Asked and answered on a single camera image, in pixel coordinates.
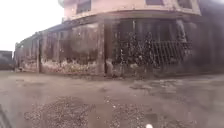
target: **ground debris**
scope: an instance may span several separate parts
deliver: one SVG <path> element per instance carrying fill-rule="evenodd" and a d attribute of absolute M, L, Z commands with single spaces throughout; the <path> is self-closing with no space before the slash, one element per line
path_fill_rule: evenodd
<path fill-rule="evenodd" d="M 80 99 L 64 97 L 26 113 L 25 119 L 32 128 L 87 128 L 86 116 L 92 108 Z"/>

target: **gravel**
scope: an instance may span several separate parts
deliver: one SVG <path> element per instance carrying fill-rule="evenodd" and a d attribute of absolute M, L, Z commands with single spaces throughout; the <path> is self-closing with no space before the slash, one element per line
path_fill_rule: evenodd
<path fill-rule="evenodd" d="M 26 113 L 25 119 L 32 128 L 87 128 L 87 112 L 91 109 L 80 99 L 64 97 Z"/>
<path fill-rule="evenodd" d="M 133 104 L 116 105 L 110 128 L 146 128 L 147 124 L 152 124 L 153 128 L 194 128 L 193 124 Z"/>

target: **dirt ground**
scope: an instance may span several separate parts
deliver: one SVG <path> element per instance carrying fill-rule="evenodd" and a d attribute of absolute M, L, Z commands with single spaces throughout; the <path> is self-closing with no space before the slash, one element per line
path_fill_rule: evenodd
<path fill-rule="evenodd" d="M 12 128 L 223 128 L 224 75 L 133 80 L 0 72 Z"/>

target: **building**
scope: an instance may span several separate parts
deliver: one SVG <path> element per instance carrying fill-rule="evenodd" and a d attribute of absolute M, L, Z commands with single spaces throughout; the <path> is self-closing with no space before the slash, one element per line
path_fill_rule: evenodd
<path fill-rule="evenodd" d="M 209 70 L 218 59 L 197 0 L 58 2 L 63 23 L 16 45 L 25 71 L 150 76 Z"/>
<path fill-rule="evenodd" d="M 12 51 L 0 51 L 0 70 L 12 70 Z"/>

